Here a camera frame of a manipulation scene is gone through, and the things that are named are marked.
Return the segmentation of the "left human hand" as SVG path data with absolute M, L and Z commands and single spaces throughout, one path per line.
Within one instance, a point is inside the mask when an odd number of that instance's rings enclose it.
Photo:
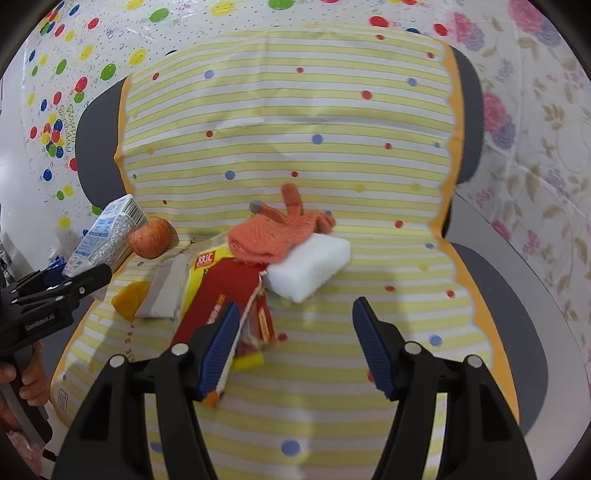
M 49 400 L 49 382 L 43 369 L 42 351 L 40 342 L 33 344 L 33 355 L 28 365 L 22 371 L 23 387 L 20 391 L 22 399 L 33 407 L 44 406 Z M 1 363 L 1 385 L 8 384 L 16 378 L 15 367 Z M 9 409 L 6 402 L 1 400 L 1 416 L 6 415 Z

